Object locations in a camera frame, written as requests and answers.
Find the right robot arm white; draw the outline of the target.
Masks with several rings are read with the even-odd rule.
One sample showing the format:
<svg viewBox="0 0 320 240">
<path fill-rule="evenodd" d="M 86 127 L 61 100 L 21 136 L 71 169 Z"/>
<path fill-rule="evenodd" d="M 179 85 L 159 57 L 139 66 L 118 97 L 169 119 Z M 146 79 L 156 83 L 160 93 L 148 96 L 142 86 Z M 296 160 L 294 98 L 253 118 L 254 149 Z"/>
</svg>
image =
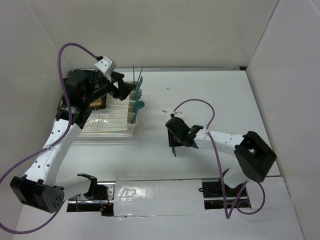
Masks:
<svg viewBox="0 0 320 240">
<path fill-rule="evenodd" d="M 137 138 L 111 148 L 118 179 L 203 179 L 223 172 L 218 190 L 230 196 L 276 167 L 245 72 L 160 71 L 143 78 Z"/>
</svg>

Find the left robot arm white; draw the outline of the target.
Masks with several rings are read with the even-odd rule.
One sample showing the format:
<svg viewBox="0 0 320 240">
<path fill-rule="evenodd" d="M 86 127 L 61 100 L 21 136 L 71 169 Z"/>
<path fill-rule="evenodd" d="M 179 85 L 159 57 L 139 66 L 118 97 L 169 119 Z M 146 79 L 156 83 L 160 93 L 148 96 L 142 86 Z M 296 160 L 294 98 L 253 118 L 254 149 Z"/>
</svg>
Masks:
<svg viewBox="0 0 320 240">
<path fill-rule="evenodd" d="M 125 100 L 135 89 L 135 84 L 125 82 L 124 74 L 112 72 L 106 77 L 99 70 L 75 69 L 63 78 L 70 107 L 63 99 L 44 151 L 40 153 L 22 177 L 15 176 L 10 187 L 18 200 L 30 207 L 54 213 L 63 201 L 76 195 L 92 200 L 99 193 L 96 177 L 79 173 L 74 179 L 56 184 L 60 166 L 69 148 L 85 126 L 92 113 L 91 103 L 111 95 Z"/>
</svg>

